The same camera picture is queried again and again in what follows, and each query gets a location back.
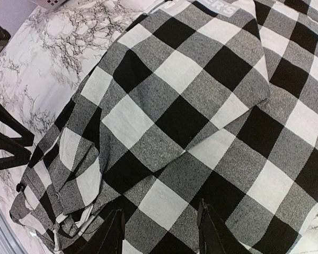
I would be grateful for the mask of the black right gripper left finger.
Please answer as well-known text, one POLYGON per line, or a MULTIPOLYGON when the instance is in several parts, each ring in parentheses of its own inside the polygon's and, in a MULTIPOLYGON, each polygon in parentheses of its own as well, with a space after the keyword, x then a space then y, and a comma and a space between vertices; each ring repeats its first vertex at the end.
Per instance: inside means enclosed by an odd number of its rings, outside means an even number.
POLYGON ((125 239, 125 216, 122 209, 112 210, 89 242, 76 253, 104 254, 122 253, 125 239))

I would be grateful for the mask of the black white plaid shirt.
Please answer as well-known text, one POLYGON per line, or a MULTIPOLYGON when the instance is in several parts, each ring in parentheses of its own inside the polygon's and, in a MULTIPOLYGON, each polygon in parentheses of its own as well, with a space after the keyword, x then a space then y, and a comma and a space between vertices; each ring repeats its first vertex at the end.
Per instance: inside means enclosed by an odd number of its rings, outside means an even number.
POLYGON ((199 253, 210 204, 250 253, 318 213, 318 1, 158 1, 40 140, 15 223, 76 253, 122 209, 122 253, 199 253))

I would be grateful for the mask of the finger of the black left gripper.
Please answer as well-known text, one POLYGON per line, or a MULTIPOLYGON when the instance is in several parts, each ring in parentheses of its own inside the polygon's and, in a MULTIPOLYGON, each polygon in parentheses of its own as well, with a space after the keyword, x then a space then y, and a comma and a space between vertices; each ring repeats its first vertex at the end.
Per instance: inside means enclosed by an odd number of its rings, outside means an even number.
POLYGON ((20 135, 10 138, 0 132, 0 150, 12 154, 10 157, 0 158, 0 170, 26 165, 31 156, 27 148, 33 145, 34 134, 19 123, 1 104, 0 121, 20 135))

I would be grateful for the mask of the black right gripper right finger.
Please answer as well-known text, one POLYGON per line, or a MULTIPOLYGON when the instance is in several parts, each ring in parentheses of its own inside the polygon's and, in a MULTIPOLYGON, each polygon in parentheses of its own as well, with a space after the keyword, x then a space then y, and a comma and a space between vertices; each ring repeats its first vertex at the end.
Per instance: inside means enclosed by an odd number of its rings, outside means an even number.
POLYGON ((215 209, 203 199, 198 207, 199 253, 250 253, 233 236, 215 209))

